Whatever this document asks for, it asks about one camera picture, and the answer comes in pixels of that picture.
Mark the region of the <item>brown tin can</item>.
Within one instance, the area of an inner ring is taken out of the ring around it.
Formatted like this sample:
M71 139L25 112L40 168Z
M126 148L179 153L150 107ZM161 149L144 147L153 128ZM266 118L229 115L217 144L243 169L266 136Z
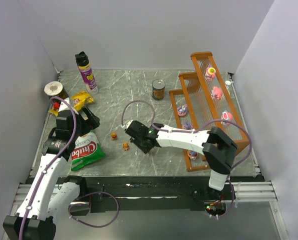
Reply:
M165 82L161 79L155 79L152 82L152 98L162 100L164 98Z

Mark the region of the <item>orange tiered display shelf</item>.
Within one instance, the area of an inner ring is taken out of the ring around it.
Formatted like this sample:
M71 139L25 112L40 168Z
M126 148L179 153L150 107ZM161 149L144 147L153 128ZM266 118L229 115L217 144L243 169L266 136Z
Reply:
M191 54L195 70L179 74L178 78L181 87L169 91L170 100L173 107L176 126L182 127L184 123L191 123L195 129L205 125L213 119L220 119L223 111L230 112L233 122L242 126L242 120L237 108L228 93L225 82L213 59L211 52L195 52ZM206 68L213 67L216 70L216 77L212 81L206 80ZM216 86L222 89L221 100L211 98L211 90ZM177 107L188 105L188 112L183 116L178 116Z

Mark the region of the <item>orange bear figure middle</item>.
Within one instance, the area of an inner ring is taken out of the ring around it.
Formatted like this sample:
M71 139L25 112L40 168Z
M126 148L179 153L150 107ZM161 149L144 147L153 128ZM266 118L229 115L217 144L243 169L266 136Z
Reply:
M124 142L124 143L123 143L123 149L124 149L125 151L128 151L128 150L129 150L129 143L128 143L128 142Z

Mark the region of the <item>green Chuba cassava chips bag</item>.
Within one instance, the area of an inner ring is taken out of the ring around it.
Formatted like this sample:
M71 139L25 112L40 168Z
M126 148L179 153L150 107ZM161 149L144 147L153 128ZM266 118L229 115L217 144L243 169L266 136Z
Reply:
M75 149L71 153L71 171L76 172L105 156L95 132L90 131L75 141Z

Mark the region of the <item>purple cat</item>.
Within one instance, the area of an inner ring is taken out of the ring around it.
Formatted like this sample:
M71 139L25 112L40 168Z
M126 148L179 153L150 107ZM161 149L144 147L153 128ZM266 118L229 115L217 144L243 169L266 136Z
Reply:
M193 128L193 126L189 122L185 122L184 124L182 124L182 129L184 129L184 130L191 130L192 128Z

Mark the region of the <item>yellow snack bag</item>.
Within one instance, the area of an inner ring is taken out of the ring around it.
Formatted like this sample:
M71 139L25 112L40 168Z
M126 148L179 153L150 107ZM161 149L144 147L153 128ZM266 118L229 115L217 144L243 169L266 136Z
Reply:
M82 108L85 107L87 104L94 103L94 98L86 91L80 91L76 93L71 97L71 99L76 111L82 110ZM60 101L56 101L48 112L54 114L55 116L58 116L61 104L62 103Z

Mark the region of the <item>pink figure with green hat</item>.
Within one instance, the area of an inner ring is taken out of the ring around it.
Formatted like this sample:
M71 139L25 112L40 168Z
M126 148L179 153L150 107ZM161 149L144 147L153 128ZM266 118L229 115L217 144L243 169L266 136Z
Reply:
M208 81L212 81L216 77L216 70L213 67L207 67L205 73Z

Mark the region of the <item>small orange bear figure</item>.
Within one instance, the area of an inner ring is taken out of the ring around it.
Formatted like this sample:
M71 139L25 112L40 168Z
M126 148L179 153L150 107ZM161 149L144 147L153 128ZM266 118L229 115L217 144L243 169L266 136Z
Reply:
M117 140L117 134L116 134L116 132L112 132L111 133L111 138L112 138L112 140Z

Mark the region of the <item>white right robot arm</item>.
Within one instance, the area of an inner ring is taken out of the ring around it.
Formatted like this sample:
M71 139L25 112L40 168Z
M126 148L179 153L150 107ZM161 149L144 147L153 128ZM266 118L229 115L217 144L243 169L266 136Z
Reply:
M147 127L132 120L126 124L125 132L145 154L154 147L173 147L204 155L211 169L208 186L216 191L223 190L238 148L221 128L215 126L210 130L196 131L165 124Z

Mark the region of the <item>purple bunny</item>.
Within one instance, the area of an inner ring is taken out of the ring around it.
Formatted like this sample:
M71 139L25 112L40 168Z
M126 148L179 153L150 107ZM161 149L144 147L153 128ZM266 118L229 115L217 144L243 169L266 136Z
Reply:
M184 105L181 105L181 106L177 107L178 116L183 117L187 114L187 112L188 112L188 105L187 104L184 104Z

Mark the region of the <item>purple figure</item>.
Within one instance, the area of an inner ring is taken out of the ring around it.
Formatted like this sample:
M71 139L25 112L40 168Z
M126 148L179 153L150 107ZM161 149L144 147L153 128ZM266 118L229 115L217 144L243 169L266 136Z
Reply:
M187 151L187 155L190 160L195 160L198 156L198 153L192 150Z

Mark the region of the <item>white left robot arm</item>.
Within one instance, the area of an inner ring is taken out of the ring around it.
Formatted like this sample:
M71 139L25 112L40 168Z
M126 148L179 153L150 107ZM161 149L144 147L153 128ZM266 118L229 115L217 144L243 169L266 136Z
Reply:
M56 126L51 129L43 144L37 174L14 215L8 215L3 228L11 240L52 240L56 233L56 220L76 198L87 192L83 177L69 176L64 189L51 199L59 174L75 149L78 137L88 134L100 125L100 119L89 108L83 107L85 117L68 108L63 108L56 117Z

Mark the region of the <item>pink pig figure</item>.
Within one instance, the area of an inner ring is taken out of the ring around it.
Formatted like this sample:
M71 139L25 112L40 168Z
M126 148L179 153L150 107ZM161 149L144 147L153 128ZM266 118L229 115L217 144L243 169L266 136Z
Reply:
M223 91L220 87L214 86L211 90L211 98L215 101L222 99Z

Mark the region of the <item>chips tube with white lid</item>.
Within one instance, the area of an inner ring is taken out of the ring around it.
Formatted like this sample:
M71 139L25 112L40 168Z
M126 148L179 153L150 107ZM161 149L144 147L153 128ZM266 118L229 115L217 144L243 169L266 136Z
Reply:
M65 90L62 83L57 81L49 82L44 87L44 93L49 97L59 97L61 99L66 99L68 97L67 91Z

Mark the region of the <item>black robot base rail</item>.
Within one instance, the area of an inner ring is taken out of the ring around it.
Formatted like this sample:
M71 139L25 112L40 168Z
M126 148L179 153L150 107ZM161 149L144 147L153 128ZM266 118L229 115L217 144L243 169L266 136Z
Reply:
M65 182L82 184L83 202L89 202L92 213L105 211L178 210L204 211L207 202L236 199L237 190L229 183L217 193L208 186L207 176L67 176Z

